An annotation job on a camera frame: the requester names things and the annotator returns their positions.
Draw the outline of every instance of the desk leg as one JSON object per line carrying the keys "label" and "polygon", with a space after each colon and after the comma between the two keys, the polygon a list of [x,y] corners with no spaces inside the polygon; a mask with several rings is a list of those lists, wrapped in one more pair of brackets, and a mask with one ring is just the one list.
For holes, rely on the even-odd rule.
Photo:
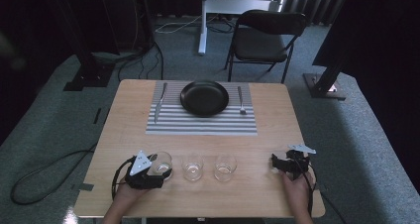
{"label": "desk leg", "polygon": [[198,54],[201,56],[204,56],[204,54],[206,54],[206,43],[207,43],[206,1],[207,0],[202,0],[202,9],[201,9],[201,34],[200,34],[200,45],[198,46]]}

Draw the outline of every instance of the person's left hand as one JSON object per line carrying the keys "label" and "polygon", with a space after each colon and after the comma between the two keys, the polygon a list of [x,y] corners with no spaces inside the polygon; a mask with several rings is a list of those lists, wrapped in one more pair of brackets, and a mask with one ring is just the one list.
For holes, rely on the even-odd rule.
{"label": "person's left hand", "polygon": [[120,183],[114,201],[104,216],[104,224],[120,223],[124,214],[133,206],[133,204],[149,191],[149,189],[132,188],[126,183],[124,177],[120,180]]}

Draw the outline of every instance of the knife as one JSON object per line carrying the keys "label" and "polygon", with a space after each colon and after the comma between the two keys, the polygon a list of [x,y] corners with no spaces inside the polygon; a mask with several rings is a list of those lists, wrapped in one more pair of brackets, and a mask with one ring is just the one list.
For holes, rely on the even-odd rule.
{"label": "knife", "polygon": [[155,109],[155,123],[158,122],[158,114],[160,112],[160,108],[161,108],[161,105],[163,103],[164,97],[166,96],[166,88],[167,88],[167,83],[165,82],[163,84],[163,92],[161,93],[161,98],[158,101],[157,107]]}

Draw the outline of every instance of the hand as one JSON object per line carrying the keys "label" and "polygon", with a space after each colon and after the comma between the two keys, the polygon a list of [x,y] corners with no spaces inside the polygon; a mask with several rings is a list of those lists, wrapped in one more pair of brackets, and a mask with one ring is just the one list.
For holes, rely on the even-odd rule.
{"label": "hand", "polygon": [[[307,172],[306,177],[312,185],[312,175]],[[287,203],[295,217],[296,223],[313,223],[308,212],[309,187],[303,175],[295,180],[290,180],[287,174],[280,171],[281,181],[286,192]]]}
{"label": "hand", "polygon": [[104,216],[104,224],[119,224],[124,214],[149,189],[135,189],[128,185],[123,177],[115,194],[114,201]]}

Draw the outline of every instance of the white desk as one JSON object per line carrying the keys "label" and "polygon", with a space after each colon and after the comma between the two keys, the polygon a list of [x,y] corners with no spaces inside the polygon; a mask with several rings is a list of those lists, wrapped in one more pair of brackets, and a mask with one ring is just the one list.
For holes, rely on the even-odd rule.
{"label": "white desk", "polygon": [[280,12],[282,3],[283,0],[203,0],[201,17],[201,35],[198,53],[202,56],[206,53],[207,13],[243,14],[244,12],[252,9],[262,9]]}

